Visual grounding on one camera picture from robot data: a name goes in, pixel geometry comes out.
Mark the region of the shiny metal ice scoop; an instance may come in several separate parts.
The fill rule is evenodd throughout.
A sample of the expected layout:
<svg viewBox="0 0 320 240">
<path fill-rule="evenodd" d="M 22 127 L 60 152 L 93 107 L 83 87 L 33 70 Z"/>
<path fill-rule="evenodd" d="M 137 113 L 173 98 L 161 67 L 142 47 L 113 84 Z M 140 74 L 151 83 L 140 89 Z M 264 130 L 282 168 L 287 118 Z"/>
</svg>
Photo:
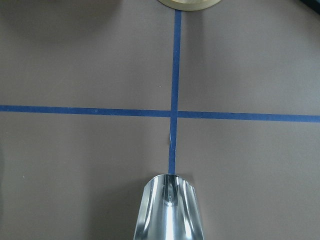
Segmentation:
<svg viewBox="0 0 320 240">
<path fill-rule="evenodd" d="M 153 177 L 143 189 L 133 238 L 203 240 L 194 187 L 176 174 Z"/>
</svg>

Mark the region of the round wooden stand base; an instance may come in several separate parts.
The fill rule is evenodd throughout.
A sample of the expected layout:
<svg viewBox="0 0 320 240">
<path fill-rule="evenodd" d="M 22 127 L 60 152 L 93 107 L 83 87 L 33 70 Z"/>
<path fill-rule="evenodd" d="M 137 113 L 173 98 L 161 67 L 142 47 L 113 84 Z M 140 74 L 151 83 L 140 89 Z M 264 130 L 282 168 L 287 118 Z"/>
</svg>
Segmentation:
<svg viewBox="0 0 320 240">
<path fill-rule="evenodd" d="M 200 11 L 210 8 L 221 0 L 158 0 L 161 4 L 180 11 Z"/>
</svg>

